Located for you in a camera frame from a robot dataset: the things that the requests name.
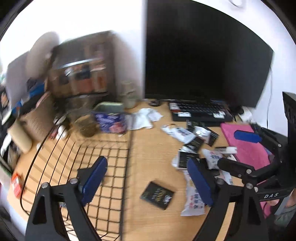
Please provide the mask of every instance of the wire mesh basket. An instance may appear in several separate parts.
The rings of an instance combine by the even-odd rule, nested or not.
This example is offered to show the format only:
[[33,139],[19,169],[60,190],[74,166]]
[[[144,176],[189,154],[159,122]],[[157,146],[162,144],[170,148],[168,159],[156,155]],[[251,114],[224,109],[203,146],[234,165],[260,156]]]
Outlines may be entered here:
[[[123,211],[127,166],[132,132],[124,135],[98,133],[85,138],[74,129],[65,140],[44,140],[28,170],[20,198],[22,209],[29,215],[42,183],[65,184],[77,176],[80,168],[91,167],[99,156],[108,159],[107,173],[85,211],[102,240],[122,239]],[[69,237],[76,236],[67,208],[60,203]]]

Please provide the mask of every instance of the computer monitor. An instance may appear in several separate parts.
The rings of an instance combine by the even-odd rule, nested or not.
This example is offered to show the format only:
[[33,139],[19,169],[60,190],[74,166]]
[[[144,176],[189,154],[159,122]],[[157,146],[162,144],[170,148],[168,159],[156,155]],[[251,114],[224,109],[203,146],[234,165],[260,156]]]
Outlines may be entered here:
[[148,0],[145,97],[256,107],[272,49],[245,25],[190,0]]

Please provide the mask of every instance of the purple box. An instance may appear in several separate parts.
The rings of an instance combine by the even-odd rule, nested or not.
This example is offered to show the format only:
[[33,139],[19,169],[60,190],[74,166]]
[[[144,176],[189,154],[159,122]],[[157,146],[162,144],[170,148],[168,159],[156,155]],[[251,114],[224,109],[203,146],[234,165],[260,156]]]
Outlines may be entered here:
[[102,132],[120,134],[126,132],[127,126],[123,103],[102,102],[92,110],[92,113]]

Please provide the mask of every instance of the blue gripper pad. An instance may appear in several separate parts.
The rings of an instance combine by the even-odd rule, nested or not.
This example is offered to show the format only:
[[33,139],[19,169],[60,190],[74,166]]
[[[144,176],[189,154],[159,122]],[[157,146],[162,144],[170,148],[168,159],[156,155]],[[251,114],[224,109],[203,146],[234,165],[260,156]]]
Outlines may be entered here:
[[107,168],[107,159],[103,156],[99,156],[92,167],[78,169],[77,177],[80,181],[78,189],[82,194],[82,206],[85,206],[94,198],[94,195],[106,174]]
[[215,178],[202,165],[197,158],[190,158],[187,162],[187,171],[200,194],[202,201],[212,206],[214,201],[212,194],[215,192]]
[[236,140],[247,141],[251,143],[258,143],[262,141],[262,138],[254,132],[236,130],[233,136]]

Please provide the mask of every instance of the keyboard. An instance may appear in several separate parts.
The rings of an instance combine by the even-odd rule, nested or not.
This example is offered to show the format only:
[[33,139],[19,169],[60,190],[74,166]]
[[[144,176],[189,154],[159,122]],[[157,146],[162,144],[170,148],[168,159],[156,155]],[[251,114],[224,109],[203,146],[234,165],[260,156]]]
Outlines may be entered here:
[[198,122],[231,122],[232,115],[223,106],[215,101],[193,102],[176,101],[168,103],[173,121],[198,121]]

